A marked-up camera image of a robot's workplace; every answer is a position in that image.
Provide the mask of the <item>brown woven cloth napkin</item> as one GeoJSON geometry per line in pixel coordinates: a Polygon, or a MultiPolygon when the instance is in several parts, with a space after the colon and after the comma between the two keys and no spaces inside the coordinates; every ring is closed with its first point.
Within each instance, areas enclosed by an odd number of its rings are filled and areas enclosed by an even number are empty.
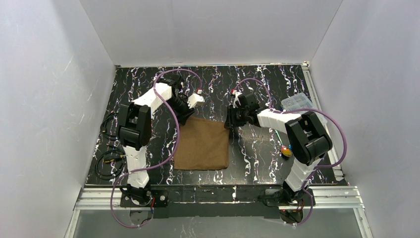
{"type": "Polygon", "coordinates": [[[229,130],[223,122],[190,117],[180,131],[180,142],[174,155],[176,170],[228,168],[229,130]]]}

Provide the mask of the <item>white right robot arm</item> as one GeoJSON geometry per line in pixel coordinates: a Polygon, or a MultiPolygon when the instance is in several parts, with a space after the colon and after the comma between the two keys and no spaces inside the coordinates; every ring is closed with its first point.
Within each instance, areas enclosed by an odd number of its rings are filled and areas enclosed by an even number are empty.
{"type": "Polygon", "coordinates": [[[287,135],[294,162],[283,182],[280,198],[292,202],[303,196],[306,181],[315,171],[319,160],[333,147],[332,140],[320,119],[317,109],[279,111],[261,106],[253,93],[231,91],[233,102],[227,107],[225,128],[252,124],[270,128],[287,135]]]}

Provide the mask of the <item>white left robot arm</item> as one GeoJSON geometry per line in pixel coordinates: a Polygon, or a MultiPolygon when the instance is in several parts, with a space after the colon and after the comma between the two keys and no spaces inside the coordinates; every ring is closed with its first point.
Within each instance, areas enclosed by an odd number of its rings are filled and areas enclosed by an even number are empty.
{"type": "Polygon", "coordinates": [[[124,192],[140,203],[144,200],[143,196],[149,194],[146,191],[150,180],[146,153],[152,136],[152,115],[161,105],[167,106],[179,129],[195,112],[195,107],[204,103],[201,88],[187,96],[182,92],[183,84],[184,79],[180,75],[156,79],[144,95],[120,106],[117,138],[125,152],[128,169],[124,192]]]}

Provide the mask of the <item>clear plastic compartment box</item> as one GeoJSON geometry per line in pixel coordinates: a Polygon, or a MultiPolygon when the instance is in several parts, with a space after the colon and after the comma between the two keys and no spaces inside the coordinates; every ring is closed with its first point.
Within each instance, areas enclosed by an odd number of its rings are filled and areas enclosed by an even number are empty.
{"type": "Polygon", "coordinates": [[[281,109],[283,111],[293,111],[305,108],[317,109],[305,93],[299,93],[281,101],[281,109]]]}

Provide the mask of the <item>red yellow handled utensil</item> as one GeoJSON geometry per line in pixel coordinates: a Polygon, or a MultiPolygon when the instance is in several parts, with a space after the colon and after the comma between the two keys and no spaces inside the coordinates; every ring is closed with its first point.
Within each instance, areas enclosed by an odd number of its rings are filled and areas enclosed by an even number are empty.
{"type": "Polygon", "coordinates": [[[278,140],[279,140],[279,142],[280,142],[280,152],[281,152],[281,156],[282,156],[284,159],[289,159],[289,158],[291,158],[291,157],[292,157],[292,155],[293,155],[292,151],[290,150],[290,148],[289,148],[289,147],[287,147],[287,146],[285,146],[285,145],[283,144],[283,142],[282,142],[282,140],[281,140],[281,137],[280,137],[280,134],[279,134],[279,132],[278,132],[277,130],[275,131],[275,134],[277,135],[278,140]]]}

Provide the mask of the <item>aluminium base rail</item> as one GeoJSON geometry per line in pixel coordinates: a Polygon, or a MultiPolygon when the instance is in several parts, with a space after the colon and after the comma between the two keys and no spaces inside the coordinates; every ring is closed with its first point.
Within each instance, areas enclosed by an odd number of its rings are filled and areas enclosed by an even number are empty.
{"type": "Polygon", "coordinates": [[[312,186],[312,195],[300,195],[287,202],[282,189],[274,185],[155,185],[136,195],[110,187],[84,188],[75,208],[79,210],[148,211],[156,218],[169,217],[275,217],[281,212],[313,209],[363,209],[364,203],[355,186],[312,186]]]}

